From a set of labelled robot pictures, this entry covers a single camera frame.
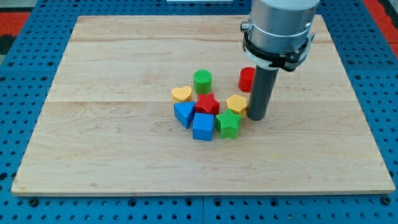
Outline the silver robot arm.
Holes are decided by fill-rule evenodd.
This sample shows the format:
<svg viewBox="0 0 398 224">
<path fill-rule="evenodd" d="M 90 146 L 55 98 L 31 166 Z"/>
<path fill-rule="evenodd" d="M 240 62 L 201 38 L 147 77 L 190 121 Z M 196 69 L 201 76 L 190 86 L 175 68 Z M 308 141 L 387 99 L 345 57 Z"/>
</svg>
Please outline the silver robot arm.
<svg viewBox="0 0 398 224">
<path fill-rule="evenodd" d="M 248 20 L 241 23 L 243 50 L 257 66 L 294 71 L 306 59 L 314 37 L 310 32 L 319 0 L 252 0 Z"/>
</svg>

